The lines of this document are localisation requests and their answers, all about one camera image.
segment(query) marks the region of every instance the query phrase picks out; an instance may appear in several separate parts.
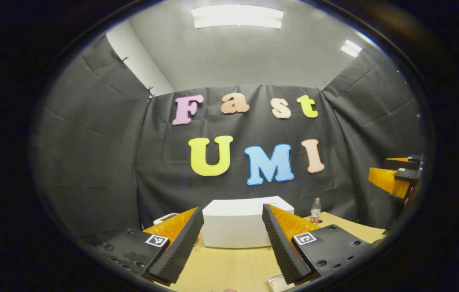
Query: yellow letter u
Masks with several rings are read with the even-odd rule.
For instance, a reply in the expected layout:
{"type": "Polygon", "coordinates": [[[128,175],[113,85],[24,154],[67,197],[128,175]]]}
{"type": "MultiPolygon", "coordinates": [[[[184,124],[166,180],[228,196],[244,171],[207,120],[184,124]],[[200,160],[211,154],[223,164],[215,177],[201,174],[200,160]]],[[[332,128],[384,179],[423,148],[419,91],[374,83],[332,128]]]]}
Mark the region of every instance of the yellow letter u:
{"type": "Polygon", "coordinates": [[[188,141],[192,148],[190,164],[195,173],[202,176],[218,176],[230,167],[230,142],[233,137],[222,135],[215,137],[215,143],[219,144],[219,162],[215,165],[206,163],[206,145],[210,143],[208,138],[194,138],[188,141]]]}

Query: white foam block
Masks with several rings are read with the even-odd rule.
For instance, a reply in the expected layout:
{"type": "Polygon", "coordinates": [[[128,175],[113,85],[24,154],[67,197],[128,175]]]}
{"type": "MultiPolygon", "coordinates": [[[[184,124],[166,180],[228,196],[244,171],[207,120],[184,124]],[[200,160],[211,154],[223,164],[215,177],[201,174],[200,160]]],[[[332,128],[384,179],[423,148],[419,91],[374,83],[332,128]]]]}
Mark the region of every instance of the white foam block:
{"type": "Polygon", "coordinates": [[[262,221],[263,204],[272,204],[294,214],[294,208],[279,196],[242,200],[213,200],[203,210],[202,238],[205,246],[245,248],[270,246],[262,221]]]}

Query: black backdrop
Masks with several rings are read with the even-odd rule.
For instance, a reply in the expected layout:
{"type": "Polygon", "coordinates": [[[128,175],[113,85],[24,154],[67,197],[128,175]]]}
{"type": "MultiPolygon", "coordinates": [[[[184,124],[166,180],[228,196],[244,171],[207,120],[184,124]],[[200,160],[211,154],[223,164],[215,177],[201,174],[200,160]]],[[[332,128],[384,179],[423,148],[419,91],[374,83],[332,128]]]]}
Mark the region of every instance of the black backdrop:
{"type": "Polygon", "coordinates": [[[368,181],[369,167],[382,167],[387,157],[422,153],[424,137],[418,127],[419,107],[403,76],[384,54],[364,50],[328,87],[242,85],[198,88],[165,94],[148,103],[137,147],[138,205],[145,226],[168,213],[204,207],[211,200],[260,198],[279,195],[294,207],[295,214],[308,216],[316,196],[323,211],[341,218],[386,228],[398,214],[392,198],[368,181]],[[224,114],[222,96],[240,92],[250,109],[224,114]],[[172,125],[175,99],[201,94],[192,122],[172,125]],[[308,118],[296,99],[308,95],[319,115],[308,118]],[[271,113],[270,100],[283,98],[292,116],[279,119],[271,113]],[[231,135],[231,164],[220,176],[193,172],[188,141],[210,139],[207,163],[219,160],[213,139],[231,135]],[[317,139],[325,169],[310,174],[301,142],[317,139]],[[248,146],[261,146],[271,157],[278,144],[289,144],[294,179],[248,185],[248,146]]]}
{"type": "Polygon", "coordinates": [[[316,196],[323,211],[385,228],[400,205],[368,181],[369,167],[387,157],[422,153],[419,107],[405,79],[380,51],[364,49],[328,87],[240,85],[198,88],[148,100],[146,88],[99,37],[76,56],[41,107],[33,135],[37,179],[57,215],[83,236],[152,225],[168,213],[204,207],[214,199],[279,195],[299,216],[316,196]],[[224,114],[222,96],[243,93],[250,110],[224,114]],[[175,98],[201,94],[192,122],[173,126],[175,98]],[[308,118],[296,99],[308,95],[319,115],[308,118]],[[284,98],[292,116],[279,119],[270,100],[284,98]],[[213,139],[231,135],[231,165],[202,177],[190,165],[188,141],[206,137],[207,162],[218,161],[213,139]],[[307,172],[301,142],[317,139],[325,169],[307,172]],[[290,181],[248,185],[244,149],[261,146],[270,157],[289,144],[290,181]]]}

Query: letter m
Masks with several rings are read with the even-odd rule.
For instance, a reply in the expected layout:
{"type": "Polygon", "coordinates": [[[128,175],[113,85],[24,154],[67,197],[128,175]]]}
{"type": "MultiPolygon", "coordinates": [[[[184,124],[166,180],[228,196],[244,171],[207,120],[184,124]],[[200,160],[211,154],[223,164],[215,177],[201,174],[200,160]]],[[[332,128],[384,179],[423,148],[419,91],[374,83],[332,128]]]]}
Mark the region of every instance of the letter m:
{"type": "Polygon", "coordinates": [[[248,185],[260,185],[264,179],[260,177],[260,172],[268,182],[272,181],[276,170],[276,181],[291,180],[294,174],[291,172],[289,164],[289,150],[291,146],[287,144],[278,144],[272,153],[271,159],[267,157],[260,146],[251,146],[244,149],[244,153],[249,156],[249,166],[251,177],[248,179],[248,185]]]}

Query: water bottle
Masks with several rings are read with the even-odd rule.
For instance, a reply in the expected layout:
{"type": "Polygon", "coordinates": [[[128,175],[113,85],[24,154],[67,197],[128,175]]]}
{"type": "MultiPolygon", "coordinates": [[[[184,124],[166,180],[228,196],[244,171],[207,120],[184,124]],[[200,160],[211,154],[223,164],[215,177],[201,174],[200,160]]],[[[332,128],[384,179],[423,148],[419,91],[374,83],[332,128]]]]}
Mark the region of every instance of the water bottle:
{"type": "Polygon", "coordinates": [[[320,220],[320,213],[322,212],[322,204],[320,203],[320,198],[314,199],[314,204],[311,207],[311,219],[310,221],[314,224],[318,224],[320,220]]]}

